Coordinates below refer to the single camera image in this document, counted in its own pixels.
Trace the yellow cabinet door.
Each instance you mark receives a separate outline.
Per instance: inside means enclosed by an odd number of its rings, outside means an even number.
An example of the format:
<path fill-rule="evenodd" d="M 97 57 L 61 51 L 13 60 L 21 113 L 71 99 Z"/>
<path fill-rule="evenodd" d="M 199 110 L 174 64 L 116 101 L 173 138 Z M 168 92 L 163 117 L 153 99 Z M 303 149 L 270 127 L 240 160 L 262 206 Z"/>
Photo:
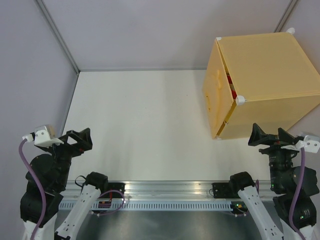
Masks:
<path fill-rule="evenodd" d="M 234 103 L 218 40 L 214 41 L 210 53 L 202 92 L 211 137 L 218 138 L 226 125 L 226 117 Z"/>

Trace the red canvas sneaker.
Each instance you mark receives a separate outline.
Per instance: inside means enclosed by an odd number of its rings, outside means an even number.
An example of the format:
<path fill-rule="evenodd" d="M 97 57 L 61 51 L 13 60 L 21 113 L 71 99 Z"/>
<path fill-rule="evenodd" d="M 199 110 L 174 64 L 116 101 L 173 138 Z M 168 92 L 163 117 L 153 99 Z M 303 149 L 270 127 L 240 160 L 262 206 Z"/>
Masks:
<path fill-rule="evenodd" d="M 235 90 L 232 78 L 228 72 L 226 73 L 226 76 L 227 76 L 228 84 L 231 90 L 232 98 L 235 100 L 237 98 L 237 92 Z"/>

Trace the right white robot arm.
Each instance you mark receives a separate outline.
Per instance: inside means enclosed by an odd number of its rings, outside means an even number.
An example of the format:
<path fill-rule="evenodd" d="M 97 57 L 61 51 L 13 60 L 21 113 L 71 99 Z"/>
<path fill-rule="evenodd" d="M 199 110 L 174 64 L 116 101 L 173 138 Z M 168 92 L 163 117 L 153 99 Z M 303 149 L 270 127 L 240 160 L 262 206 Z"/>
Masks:
<path fill-rule="evenodd" d="M 293 136 L 283 128 L 277 134 L 265 133 L 252 125 L 249 146 L 260 149 L 269 159 L 270 189 L 277 196 L 273 203 L 282 230 L 262 203 L 255 182 L 248 172 L 230 177 L 228 192 L 243 201 L 264 240 L 310 240 L 317 224 L 317 209 L 311 197 L 319 194 L 317 172 L 306 167 L 306 154 L 320 150 L 320 138 L 313 134 Z"/>

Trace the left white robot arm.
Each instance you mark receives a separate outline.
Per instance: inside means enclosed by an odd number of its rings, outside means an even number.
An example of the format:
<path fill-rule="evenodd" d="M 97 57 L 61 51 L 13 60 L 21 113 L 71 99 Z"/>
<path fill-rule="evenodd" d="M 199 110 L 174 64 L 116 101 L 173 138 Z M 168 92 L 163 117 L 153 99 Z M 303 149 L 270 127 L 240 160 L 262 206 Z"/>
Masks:
<path fill-rule="evenodd" d="M 45 125 L 22 137 L 18 152 L 27 168 L 27 186 L 20 200 L 20 217 L 31 240 L 76 239 L 94 202 L 108 195 L 108 177 L 91 172 L 72 210 L 55 228 L 72 159 L 92 148 L 89 128 L 80 132 L 69 130 L 55 137 L 51 127 Z"/>

